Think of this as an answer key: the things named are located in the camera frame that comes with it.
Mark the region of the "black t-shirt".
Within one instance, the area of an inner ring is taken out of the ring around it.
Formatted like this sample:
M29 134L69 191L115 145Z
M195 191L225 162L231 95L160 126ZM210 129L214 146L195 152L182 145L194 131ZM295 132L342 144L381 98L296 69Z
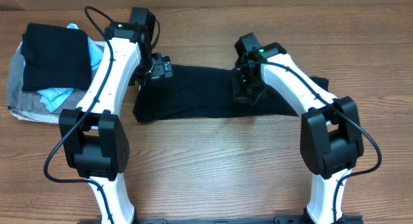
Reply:
M232 97L232 72L200 66L172 66L173 76L150 79L138 93L133 114L140 123L190 117L295 116L272 88L253 106Z

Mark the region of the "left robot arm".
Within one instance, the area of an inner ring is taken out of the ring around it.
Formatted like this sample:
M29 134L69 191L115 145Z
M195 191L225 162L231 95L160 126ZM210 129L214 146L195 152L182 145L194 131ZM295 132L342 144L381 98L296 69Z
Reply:
M134 7L128 22L110 21L100 31L104 54L84 98L75 109L59 116L66 162L77 170L77 179L63 183L87 183L101 211L100 223L137 223L136 208L130 202L123 172L130 145L120 121L128 86L143 87L151 79L172 77L167 56L153 51L159 36L159 21L147 8Z

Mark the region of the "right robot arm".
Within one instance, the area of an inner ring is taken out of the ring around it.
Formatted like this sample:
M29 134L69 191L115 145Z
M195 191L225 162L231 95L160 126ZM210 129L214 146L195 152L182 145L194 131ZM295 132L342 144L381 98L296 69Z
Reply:
M273 88L301 120L300 153L312 173L310 201L301 215L276 216L275 223L362 223L361 216L341 211L346 176L364 152L355 102L318 86L277 42L263 46L250 33L234 48L234 101L255 105Z

